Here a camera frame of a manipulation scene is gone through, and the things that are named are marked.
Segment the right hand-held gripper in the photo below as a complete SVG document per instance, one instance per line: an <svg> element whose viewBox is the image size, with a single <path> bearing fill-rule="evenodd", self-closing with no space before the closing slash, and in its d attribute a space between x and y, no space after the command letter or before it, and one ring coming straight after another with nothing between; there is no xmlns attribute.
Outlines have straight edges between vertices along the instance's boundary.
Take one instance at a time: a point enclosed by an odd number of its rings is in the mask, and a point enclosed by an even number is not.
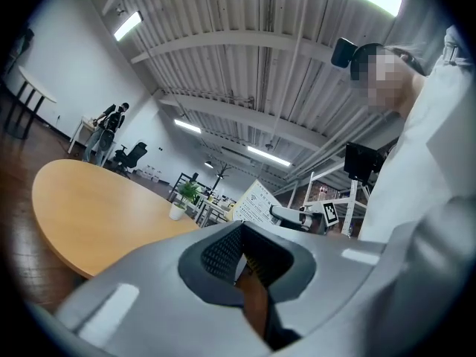
<svg viewBox="0 0 476 357"><path fill-rule="evenodd" d="M301 206L298 210L272 205L269 213L280 221L280 227L327 235L338 223L338 214L333 200L316 201Z"/></svg>

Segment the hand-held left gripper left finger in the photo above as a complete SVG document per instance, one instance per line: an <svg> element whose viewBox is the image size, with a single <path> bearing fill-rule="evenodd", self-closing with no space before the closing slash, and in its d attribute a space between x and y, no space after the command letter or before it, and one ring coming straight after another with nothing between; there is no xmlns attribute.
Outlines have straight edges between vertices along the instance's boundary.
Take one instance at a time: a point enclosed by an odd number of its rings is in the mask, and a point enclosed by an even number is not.
<svg viewBox="0 0 476 357"><path fill-rule="evenodd" d="M55 317L111 356L268 356L242 310L209 304L179 277L188 246L214 225L136 248L76 289Z"/></svg>

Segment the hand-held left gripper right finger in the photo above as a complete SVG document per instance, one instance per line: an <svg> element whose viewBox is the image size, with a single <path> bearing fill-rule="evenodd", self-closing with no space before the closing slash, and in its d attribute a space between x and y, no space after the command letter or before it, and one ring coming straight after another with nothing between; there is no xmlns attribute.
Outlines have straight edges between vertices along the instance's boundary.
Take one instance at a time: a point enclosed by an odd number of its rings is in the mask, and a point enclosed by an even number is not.
<svg viewBox="0 0 476 357"><path fill-rule="evenodd" d="M473 201L456 198L384 244L326 238L294 302L274 303L247 277L243 314L277 356L429 356L447 348L472 275Z"/></svg>

